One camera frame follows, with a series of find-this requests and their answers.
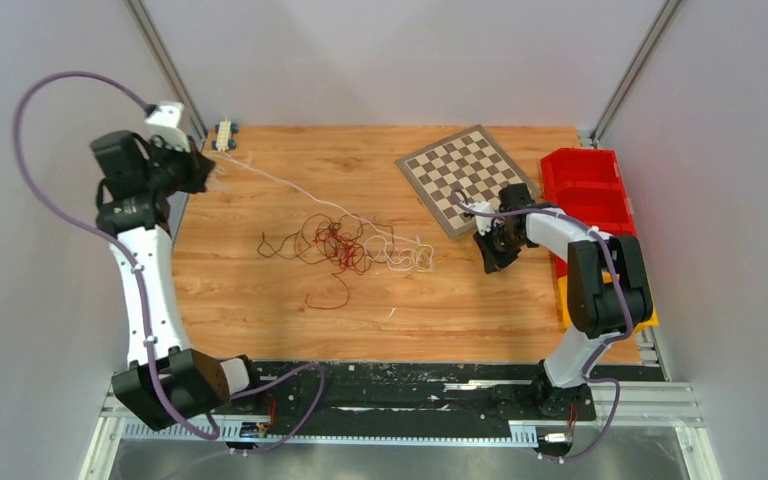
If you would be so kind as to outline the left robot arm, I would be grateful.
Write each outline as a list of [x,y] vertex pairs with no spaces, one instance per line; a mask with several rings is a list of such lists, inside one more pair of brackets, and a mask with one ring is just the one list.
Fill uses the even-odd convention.
[[260,410],[266,388],[245,355],[217,359],[192,346],[171,269],[169,197],[199,194],[215,163],[192,147],[128,130],[90,144],[103,178],[96,194],[96,227],[109,241],[125,294],[127,367],[114,375],[114,396],[154,431],[175,424],[213,440],[191,418],[230,403],[242,414]]

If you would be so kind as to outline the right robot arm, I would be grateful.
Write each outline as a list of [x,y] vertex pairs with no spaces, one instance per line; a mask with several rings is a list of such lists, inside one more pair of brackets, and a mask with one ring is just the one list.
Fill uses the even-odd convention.
[[649,320],[654,302],[638,239],[613,235],[533,201],[527,185],[499,192],[499,204],[468,204],[486,273],[513,263],[525,247],[544,247],[567,265],[565,294],[570,325],[539,364],[528,398],[537,413],[556,417],[586,386],[595,363],[615,343]]

